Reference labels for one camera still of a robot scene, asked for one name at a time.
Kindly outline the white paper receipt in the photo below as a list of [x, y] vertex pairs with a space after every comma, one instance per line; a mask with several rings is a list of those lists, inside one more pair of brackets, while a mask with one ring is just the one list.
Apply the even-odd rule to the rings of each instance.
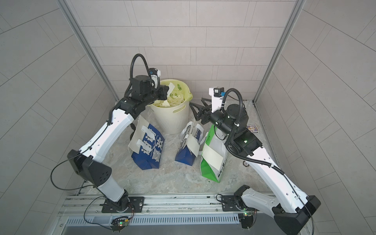
[[172, 91], [174, 90], [174, 88], [175, 88], [175, 85], [173, 83], [170, 83], [168, 85], [167, 96], [170, 96], [170, 94], [172, 93]]

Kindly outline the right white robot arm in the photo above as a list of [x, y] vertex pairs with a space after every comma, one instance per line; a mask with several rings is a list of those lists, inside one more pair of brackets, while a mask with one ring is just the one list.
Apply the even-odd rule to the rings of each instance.
[[262, 177], [274, 196], [241, 186], [233, 199], [223, 204], [235, 204], [238, 210], [260, 211], [272, 217], [287, 235], [297, 235], [321, 206], [314, 195], [307, 195], [296, 186], [269, 156], [262, 142], [247, 128], [248, 114], [240, 92], [235, 88], [211, 88], [211, 99], [202, 104], [190, 103], [196, 121], [211, 123], [214, 131], [224, 134], [224, 146], [232, 156], [249, 164]]

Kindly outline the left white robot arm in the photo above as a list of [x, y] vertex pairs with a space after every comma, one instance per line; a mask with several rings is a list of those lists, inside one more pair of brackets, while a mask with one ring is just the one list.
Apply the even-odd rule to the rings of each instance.
[[137, 58], [146, 60], [139, 53], [133, 57], [129, 85], [124, 97], [109, 111], [107, 122], [80, 150], [71, 150], [67, 155], [73, 171], [104, 195], [103, 206], [113, 212], [126, 211], [130, 202], [128, 192], [115, 181], [112, 169], [103, 163], [106, 154], [120, 134], [148, 105], [157, 100], [166, 100], [169, 95], [168, 86], [160, 84], [161, 72], [158, 69], [150, 68], [145, 63], [147, 74], [133, 75]]

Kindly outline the shredded paper pile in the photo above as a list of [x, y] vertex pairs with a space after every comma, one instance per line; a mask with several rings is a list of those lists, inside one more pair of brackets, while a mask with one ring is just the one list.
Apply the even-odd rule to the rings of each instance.
[[157, 100], [153, 103], [156, 107], [168, 108], [175, 107], [182, 104], [185, 101], [184, 95], [180, 93], [171, 93], [167, 100]]

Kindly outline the small blue white tote bag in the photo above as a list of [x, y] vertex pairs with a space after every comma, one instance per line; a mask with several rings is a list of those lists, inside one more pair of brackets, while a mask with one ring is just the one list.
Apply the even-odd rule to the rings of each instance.
[[199, 122], [188, 122], [181, 132], [179, 150], [175, 161], [192, 166], [200, 153], [200, 148], [205, 141], [207, 133]]

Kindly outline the cream plastic trash bin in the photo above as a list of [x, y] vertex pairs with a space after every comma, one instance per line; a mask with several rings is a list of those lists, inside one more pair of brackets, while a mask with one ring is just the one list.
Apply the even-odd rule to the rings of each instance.
[[161, 108], [150, 105], [157, 123], [166, 134], [178, 134], [187, 125], [190, 101], [185, 101], [176, 107]]

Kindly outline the green white tote bag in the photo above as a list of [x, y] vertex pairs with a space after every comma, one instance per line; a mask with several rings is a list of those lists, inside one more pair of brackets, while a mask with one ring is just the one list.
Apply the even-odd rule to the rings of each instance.
[[228, 157], [224, 138], [225, 134], [212, 125], [206, 135], [201, 155], [201, 175], [217, 183], [221, 181]]

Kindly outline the small printed card box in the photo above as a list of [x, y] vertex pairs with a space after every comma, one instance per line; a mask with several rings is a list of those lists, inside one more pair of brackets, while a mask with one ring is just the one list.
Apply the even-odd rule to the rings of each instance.
[[252, 133], [258, 133], [259, 132], [259, 129], [256, 125], [252, 124], [252, 125], [248, 125], [247, 126], [247, 129], [252, 132]]

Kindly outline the large blue white tote bag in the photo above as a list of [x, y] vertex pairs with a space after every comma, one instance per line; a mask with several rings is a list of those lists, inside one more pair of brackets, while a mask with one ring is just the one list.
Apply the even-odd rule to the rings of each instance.
[[131, 138], [129, 149], [132, 159], [141, 170], [158, 169], [165, 139], [152, 124], [142, 116], [138, 118], [136, 130]]

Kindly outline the right controller board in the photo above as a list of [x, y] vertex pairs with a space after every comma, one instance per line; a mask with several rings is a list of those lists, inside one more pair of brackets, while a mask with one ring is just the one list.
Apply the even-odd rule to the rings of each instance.
[[255, 216], [249, 213], [239, 213], [239, 221], [242, 229], [250, 230], [254, 226]]

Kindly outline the controller board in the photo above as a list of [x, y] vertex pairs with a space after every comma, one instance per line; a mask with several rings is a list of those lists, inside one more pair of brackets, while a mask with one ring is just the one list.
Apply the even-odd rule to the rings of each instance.
[[242, 229], [250, 230], [254, 226], [255, 216], [249, 213], [239, 213], [239, 221]]
[[124, 229], [128, 225], [129, 225], [129, 217], [121, 216], [121, 217], [117, 217], [113, 219], [110, 227], [114, 232], [120, 232], [122, 229]]

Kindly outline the left controller board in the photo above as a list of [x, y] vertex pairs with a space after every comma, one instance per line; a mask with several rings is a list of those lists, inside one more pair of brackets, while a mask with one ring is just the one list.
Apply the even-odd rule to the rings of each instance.
[[121, 217], [117, 217], [113, 219], [110, 227], [114, 232], [120, 232], [122, 229], [124, 229], [128, 225], [129, 225], [129, 217], [121, 216]]

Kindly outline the aluminium mounting rail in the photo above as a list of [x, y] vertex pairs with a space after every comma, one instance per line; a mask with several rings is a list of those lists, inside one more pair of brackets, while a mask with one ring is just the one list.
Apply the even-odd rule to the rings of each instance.
[[[216, 193], [134, 194], [130, 197], [145, 198], [142, 212], [135, 213], [136, 215], [241, 213], [241, 211], [223, 211], [220, 195]], [[65, 216], [130, 214], [102, 213], [101, 204], [104, 202], [105, 199], [99, 195], [68, 196], [58, 213]]]

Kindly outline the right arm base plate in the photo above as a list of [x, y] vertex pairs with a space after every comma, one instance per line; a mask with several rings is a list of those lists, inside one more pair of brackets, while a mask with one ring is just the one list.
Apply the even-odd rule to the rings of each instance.
[[240, 196], [220, 195], [223, 211], [244, 211], [245, 207]]

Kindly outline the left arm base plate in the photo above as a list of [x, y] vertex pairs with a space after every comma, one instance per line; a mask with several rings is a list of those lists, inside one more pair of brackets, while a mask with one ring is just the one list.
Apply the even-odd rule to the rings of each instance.
[[118, 202], [113, 202], [106, 198], [101, 204], [102, 213], [139, 213], [144, 206], [144, 197], [122, 197]]

